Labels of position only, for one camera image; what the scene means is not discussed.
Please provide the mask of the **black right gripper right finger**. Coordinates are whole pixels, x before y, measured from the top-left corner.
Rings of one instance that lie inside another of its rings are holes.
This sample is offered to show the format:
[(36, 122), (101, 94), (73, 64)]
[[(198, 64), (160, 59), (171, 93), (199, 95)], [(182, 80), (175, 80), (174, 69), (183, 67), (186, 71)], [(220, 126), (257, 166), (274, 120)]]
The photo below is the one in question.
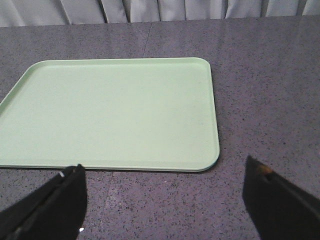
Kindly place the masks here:
[(242, 199), (262, 240), (320, 238), (320, 200), (250, 155)]

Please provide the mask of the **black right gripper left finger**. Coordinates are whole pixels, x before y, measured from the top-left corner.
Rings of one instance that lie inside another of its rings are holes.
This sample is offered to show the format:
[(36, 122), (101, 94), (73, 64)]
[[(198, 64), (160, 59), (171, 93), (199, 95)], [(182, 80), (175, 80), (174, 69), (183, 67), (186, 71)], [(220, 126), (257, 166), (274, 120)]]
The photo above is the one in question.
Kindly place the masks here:
[(0, 213), (2, 240), (75, 240), (87, 212), (86, 172), (69, 166)]

